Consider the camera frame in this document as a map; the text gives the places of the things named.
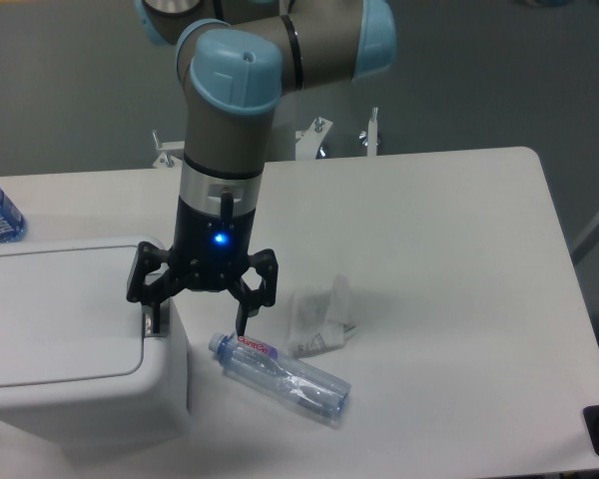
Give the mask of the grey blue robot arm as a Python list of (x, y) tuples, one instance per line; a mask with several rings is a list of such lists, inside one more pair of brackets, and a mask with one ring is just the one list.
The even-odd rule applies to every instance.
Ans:
[(156, 43), (176, 49), (188, 109), (173, 244), (138, 245), (127, 299), (161, 333), (181, 291), (228, 291), (236, 330), (276, 301), (279, 266), (250, 252), (276, 107), (289, 93), (386, 70), (396, 53), (385, 1), (140, 1)]

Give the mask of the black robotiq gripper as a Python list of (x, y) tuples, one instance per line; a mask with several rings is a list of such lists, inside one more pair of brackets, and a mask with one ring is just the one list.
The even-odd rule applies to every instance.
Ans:
[[(127, 280), (126, 299), (141, 305), (145, 335), (166, 335), (170, 321), (162, 305), (184, 289), (227, 290), (239, 303), (235, 331), (246, 333), (248, 320), (261, 307), (276, 303), (279, 264), (275, 252), (263, 249), (249, 254), (255, 213), (224, 223), (219, 216), (201, 213), (178, 200), (171, 250), (141, 241)], [(261, 279), (251, 289), (243, 276), (253, 269)]]

